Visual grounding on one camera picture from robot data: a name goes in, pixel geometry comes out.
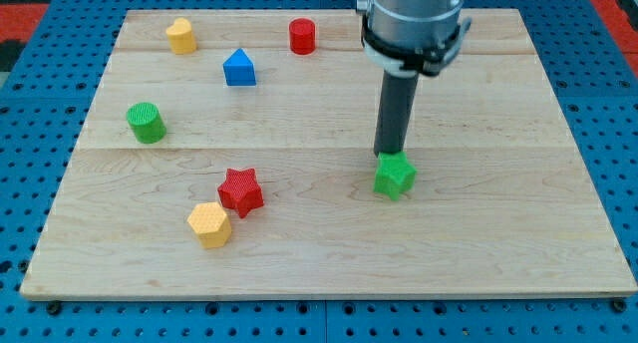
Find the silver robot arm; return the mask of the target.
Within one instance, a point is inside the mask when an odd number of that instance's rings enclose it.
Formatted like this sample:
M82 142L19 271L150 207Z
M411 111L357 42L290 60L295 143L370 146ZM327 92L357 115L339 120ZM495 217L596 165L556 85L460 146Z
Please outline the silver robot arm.
M465 0L357 0L365 54L386 73L437 76L459 54L472 21Z

